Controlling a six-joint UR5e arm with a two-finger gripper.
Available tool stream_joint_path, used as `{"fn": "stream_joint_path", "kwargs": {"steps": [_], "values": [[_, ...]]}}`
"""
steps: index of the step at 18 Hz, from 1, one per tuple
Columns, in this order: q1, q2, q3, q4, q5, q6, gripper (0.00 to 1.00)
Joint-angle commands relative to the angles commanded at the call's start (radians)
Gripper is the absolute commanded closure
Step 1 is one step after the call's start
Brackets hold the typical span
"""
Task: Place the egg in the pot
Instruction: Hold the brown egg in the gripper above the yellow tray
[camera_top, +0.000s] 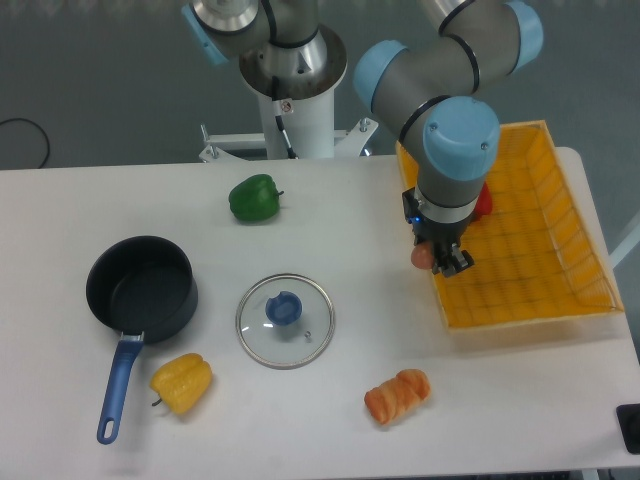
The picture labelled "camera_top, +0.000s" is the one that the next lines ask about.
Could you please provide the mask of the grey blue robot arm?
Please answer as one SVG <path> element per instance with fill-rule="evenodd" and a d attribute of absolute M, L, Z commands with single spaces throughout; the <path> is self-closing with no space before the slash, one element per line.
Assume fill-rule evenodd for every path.
<path fill-rule="evenodd" d="M 533 61 L 544 33 L 521 1 L 428 1 L 424 10 L 437 41 L 421 51 L 377 43 L 354 67 L 353 85 L 416 161 L 404 215 L 415 243 L 429 247 L 433 272 L 450 277 L 473 263 L 461 239 L 500 139 L 495 112 L 476 92 Z M 270 158 L 336 153 L 333 93 L 348 69 L 346 49 L 316 2 L 191 1 L 182 13 L 211 62 L 238 60 Z"/>

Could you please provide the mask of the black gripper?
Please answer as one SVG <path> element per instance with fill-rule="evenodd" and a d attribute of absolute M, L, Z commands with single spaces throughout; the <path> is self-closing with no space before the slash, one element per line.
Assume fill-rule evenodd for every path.
<path fill-rule="evenodd" d="M 432 245 L 434 275 L 447 277 L 448 270 L 458 274 L 474 265 L 473 257 L 460 247 L 461 237 L 474 213 L 474 200 L 462 206 L 441 206 L 427 199 L 419 188 L 411 188 L 402 194 L 402 201 L 414 244 L 429 242 Z"/>

